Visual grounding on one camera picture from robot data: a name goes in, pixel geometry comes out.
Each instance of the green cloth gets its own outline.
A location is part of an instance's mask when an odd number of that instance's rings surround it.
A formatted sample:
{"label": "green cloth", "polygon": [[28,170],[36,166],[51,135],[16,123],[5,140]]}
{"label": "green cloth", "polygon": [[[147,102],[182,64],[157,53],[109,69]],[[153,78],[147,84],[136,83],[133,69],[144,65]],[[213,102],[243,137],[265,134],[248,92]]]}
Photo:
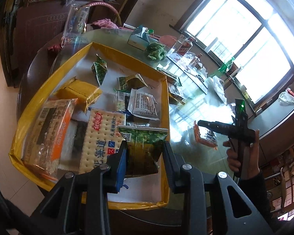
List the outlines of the green cloth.
{"label": "green cloth", "polygon": [[154,42],[148,45],[147,47],[147,52],[148,54],[148,58],[152,59],[152,60],[163,60],[166,57],[166,51],[165,51],[165,45],[158,43],[158,42]]}

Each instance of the black sleeve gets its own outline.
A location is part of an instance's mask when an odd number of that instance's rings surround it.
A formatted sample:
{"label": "black sleeve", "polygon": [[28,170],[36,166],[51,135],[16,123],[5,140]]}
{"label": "black sleeve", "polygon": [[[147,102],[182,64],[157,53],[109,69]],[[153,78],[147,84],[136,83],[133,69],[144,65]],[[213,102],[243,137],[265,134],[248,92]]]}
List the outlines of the black sleeve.
{"label": "black sleeve", "polygon": [[270,202],[267,198],[265,179],[262,172],[249,180],[240,180],[239,187],[255,205],[271,229],[273,231],[280,229],[285,222],[278,221],[278,219],[276,217],[273,218],[270,213]]}

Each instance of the floor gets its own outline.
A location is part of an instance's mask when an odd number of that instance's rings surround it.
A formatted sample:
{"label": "floor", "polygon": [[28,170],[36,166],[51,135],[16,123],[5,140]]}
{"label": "floor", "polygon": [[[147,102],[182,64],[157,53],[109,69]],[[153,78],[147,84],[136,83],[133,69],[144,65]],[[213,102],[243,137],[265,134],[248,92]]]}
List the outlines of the floor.
{"label": "floor", "polygon": [[31,215],[43,199],[38,187],[10,162],[10,151],[16,130],[16,102],[18,89],[7,87],[0,61],[0,190],[5,198]]}

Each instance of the silver screw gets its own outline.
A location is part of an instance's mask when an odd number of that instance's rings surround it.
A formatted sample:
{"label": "silver screw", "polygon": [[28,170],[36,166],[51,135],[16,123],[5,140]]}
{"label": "silver screw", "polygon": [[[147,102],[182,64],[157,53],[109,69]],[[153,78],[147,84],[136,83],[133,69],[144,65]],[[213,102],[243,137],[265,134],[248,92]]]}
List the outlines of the silver screw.
{"label": "silver screw", "polygon": [[70,179],[70,178],[72,178],[74,176],[74,173],[73,172],[67,172],[64,176],[65,176],[66,179]]}
{"label": "silver screw", "polygon": [[100,167],[100,169],[105,170],[105,169],[109,168],[109,165],[108,164],[100,164],[99,167]]}
{"label": "silver screw", "polygon": [[220,172],[218,173],[218,176],[221,177],[222,179],[225,179],[228,175],[227,175],[225,172],[220,171]]}
{"label": "silver screw", "polygon": [[191,165],[190,164],[183,164],[182,168],[185,169],[185,170],[190,170]]}

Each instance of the tissue box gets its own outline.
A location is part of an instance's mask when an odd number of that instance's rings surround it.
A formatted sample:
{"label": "tissue box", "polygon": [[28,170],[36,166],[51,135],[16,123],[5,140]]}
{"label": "tissue box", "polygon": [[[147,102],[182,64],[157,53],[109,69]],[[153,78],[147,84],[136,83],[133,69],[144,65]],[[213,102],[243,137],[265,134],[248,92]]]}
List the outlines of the tissue box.
{"label": "tissue box", "polygon": [[142,25],[136,28],[129,37],[128,44],[145,51],[149,45],[148,34],[145,33],[146,29]]}

